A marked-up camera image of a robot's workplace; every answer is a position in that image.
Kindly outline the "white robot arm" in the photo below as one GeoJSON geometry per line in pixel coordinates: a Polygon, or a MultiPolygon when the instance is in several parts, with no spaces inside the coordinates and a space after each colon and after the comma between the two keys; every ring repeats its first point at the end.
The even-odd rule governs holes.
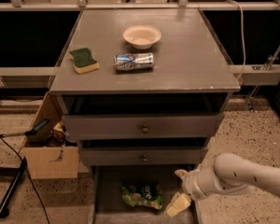
{"type": "Polygon", "coordinates": [[[182,180],[182,193],[177,192],[164,213],[174,217],[210,195],[244,195],[254,187],[280,198],[280,168],[260,165],[231,153],[218,155],[205,169],[176,170],[182,180]]]}

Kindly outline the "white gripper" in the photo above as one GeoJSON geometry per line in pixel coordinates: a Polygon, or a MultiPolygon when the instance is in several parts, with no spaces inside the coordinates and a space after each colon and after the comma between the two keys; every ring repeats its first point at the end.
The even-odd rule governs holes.
{"type": "Polygon", "coordinates": [[[175,170],[175,175],[182,179],[182,190],[186,193],[177,192],[165,209],[168,217],[175,217],[180,212],[190,207],[191,200],[197,202],[206,199],[198,183],[199,171],[175,170]]]}

